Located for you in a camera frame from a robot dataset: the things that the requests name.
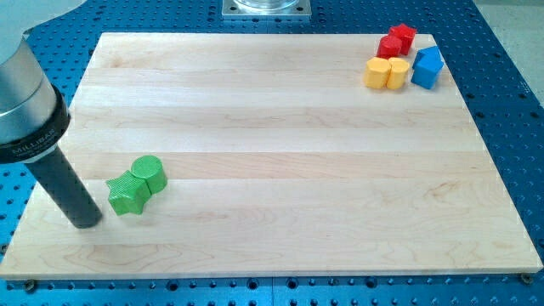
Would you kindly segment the black Millibar tool changer ring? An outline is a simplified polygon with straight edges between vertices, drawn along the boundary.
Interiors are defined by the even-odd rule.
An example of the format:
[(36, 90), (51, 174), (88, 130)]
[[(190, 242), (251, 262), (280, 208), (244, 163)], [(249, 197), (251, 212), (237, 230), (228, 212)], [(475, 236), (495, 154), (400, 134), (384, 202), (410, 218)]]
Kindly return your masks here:
[(23, 162), (56, 145), (69, 127), (71, 115), (64, 97), (53, 85), (56, 104), (52, 115), (35, 132), (21, 139), (1, 144), (1, 164)]

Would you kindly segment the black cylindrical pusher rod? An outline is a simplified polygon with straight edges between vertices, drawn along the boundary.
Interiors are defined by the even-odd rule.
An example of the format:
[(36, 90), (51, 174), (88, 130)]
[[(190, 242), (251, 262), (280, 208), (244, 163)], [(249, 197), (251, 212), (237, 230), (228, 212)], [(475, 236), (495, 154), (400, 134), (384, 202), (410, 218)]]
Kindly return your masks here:
[(76, 228), (92, 228), (102, 219), (102, 212), (59, 147), (26, 166)]

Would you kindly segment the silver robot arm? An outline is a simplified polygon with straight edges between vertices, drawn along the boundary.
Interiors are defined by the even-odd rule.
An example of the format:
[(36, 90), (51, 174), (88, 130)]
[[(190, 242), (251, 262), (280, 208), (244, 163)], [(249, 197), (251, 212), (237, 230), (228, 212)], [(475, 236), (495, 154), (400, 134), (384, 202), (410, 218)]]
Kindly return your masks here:
[(24, 163), (78, 229), (102, 213), (58, 142), (71, 116), (24, 38), (24, 32), (80, 7), (82, 0), (1, 2), (1, 163)]

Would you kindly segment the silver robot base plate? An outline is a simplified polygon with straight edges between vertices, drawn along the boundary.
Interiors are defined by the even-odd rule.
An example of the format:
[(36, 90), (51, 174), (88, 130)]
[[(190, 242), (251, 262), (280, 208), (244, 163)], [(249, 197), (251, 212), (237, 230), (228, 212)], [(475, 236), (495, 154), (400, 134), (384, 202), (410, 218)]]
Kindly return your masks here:
[(245, 17), (309, 17), (310, 0), (223, 0), (222, 16)]

